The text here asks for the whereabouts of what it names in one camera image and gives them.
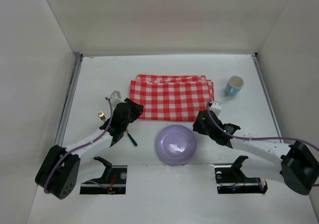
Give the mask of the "purple plastic plate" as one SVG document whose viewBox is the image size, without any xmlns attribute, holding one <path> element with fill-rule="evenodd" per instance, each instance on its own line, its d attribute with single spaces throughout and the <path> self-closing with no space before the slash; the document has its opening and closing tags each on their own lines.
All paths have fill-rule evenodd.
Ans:
<svg viewBox="0 0 319 224">
<path fill-rule="evenodd" d="M 189 128 L 183 125 L 168 125 L 157 135 L 156 150 L 159 158 L 169 165 L 189 163 L 197 151 L 197 139 Z"/>
</svg>

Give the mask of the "red white checkered cloth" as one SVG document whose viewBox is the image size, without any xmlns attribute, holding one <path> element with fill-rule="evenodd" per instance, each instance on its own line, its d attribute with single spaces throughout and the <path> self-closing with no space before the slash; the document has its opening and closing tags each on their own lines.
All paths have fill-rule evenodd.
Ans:
<svg viewBox="0 0 319 224">
<path fill-rule="evenodd" d="M 139 74 L 130 83 L 130 100 L 144 107 L 145 120 L 195 121 L 212 99 L 213 82 L 204 75 Z"/>
</svg>

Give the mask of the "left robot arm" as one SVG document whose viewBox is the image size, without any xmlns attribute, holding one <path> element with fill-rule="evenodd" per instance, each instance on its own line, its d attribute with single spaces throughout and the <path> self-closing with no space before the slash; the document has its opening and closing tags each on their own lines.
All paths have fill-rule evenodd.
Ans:
<svg viewBox="0 0 319 224">
<path fill-rule="evenodd" d="M 129 124 L 144 111 L 143 105 L 130 99 L 105 98 L 110 107 L 110 117 L 92 135 L 66 147 L 50 148 L 35 176 L 35 183 L 46 194 L 65 199 L 76 184 L 95 181 L 110 175 L 112 164 L 97 154 L 114 146 L 124 136 Z"/>
</svg>

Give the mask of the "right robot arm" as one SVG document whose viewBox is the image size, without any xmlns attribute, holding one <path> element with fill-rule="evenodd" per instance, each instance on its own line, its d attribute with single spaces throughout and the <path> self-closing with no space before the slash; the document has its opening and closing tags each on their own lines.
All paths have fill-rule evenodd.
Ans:
<svg viewBox="0 0 319 224">
<path fill-rule="evenodd" d="M 304 142 L 286 144 L 280 143 L 279 137 L 234 136 L 239 129 L 231 123 L 223 124 L 211 110 L 200 111 L 193 124 L 193 131 L 207 135 L 215 143 L 260 158 L 239 156 L 231 166 L 234 176 L 270 179 L 284 183 L 298 194 L 310 193 L 319 177 L 319 162 Z"/>
</svg>

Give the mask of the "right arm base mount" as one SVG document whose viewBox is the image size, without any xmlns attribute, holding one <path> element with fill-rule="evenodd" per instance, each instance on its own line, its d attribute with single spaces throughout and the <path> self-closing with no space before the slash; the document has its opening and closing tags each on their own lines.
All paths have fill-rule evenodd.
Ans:
<svg viewBox="0 0 319 224">
<path fill-rule="evenodd" d="M 265 179 L 248 178 L 241 171 L 248 156 L 239 156 L 233 163 L 214 166 L 218 194 L 265 194 L 268 190 Z"/>
</svg>

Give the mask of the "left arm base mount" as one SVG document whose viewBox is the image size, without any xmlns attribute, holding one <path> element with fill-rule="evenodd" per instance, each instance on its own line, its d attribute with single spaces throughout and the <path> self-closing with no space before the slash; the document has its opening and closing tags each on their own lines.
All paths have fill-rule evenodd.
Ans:
<svg viewBox="0 0 319 224">
<path fill-rule="evenodd" d="M 124 195 L 126 193 L 128 167 L 113 165 L 106 159 L 97 156 L 84 166 L 78 180 L 81 195 Z"/>
</svg>

